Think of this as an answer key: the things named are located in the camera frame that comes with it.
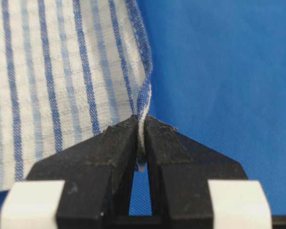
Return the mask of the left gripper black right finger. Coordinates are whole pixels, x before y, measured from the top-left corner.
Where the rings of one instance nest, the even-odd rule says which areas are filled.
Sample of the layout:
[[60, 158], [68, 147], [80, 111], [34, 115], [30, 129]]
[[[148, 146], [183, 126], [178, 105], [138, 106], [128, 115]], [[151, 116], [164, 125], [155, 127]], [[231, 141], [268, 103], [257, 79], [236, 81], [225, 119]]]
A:
[[241, 164], [153, 117], [144, 124], [152, 213], [163, 229], [270, 229], [259, 181]]

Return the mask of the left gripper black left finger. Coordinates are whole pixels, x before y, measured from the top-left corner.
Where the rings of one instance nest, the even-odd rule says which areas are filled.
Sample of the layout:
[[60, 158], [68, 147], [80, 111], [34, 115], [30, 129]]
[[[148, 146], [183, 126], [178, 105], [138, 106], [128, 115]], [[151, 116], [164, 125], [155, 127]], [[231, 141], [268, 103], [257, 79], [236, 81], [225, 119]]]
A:
[[0, 212], [2, 229], [99, 229], [130, 200], [138, 118], [33, 165], [16, 182]]

